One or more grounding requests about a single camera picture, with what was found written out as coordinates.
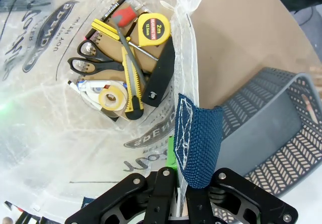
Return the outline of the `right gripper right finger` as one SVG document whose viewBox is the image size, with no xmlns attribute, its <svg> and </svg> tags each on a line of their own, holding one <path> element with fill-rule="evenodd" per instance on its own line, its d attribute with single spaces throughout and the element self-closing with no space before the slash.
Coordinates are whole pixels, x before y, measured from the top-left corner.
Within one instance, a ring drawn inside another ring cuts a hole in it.
<svg viewBox="0 0 322 224">
<path fill-rule="evenodd" d="M 210 184 L 186 191 L 189 223 L 227 223 L 212 206 L 241 223 L 296 223 L 298 211 L 229 168 L 217 170 Z"/>
</svg>

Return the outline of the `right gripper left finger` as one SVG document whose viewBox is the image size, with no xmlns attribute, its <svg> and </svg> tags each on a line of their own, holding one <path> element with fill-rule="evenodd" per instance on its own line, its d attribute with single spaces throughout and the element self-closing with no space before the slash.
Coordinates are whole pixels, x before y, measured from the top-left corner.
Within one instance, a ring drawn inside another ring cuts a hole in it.
<svg viewBox="0 0 322 224">
<path fill-rule="evenodd" d="M 132 173 L 110 190 L 68 217 L 65 223 L 130 223 L 144 214 L 143 223 L 169 223 L 176 200 L 174 138 L 168 139 L 166 166 L 147 177 Z"/>
</svg>

